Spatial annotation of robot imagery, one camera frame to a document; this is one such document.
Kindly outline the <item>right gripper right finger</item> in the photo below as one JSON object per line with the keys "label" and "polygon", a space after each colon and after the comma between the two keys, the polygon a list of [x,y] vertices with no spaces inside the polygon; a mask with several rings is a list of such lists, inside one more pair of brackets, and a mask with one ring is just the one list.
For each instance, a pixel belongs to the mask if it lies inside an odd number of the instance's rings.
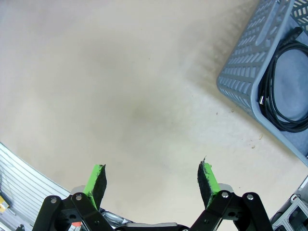
{"label": "right gripper right finger", "polygon": [[191,231],[216,231],[223,220],[233,221],[239,231],[273,230],[257,193],[237,196],[234,192],[223,190],[211,165],[205,160],[198,166],[197,180],[205,209],[190,227]]}

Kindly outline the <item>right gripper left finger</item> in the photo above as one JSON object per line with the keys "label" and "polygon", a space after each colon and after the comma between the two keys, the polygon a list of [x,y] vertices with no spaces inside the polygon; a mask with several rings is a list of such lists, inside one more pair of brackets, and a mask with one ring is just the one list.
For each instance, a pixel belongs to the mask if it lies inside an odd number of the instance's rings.
{"label": "right gripper left finger", "polygon": [[88,231],[112,231],[112,226],[99,212],[107,180],[105,165],[95,165],[82,192],[69,195],[47,196],[40,208],[34,231],[67,231],[80,222]]}

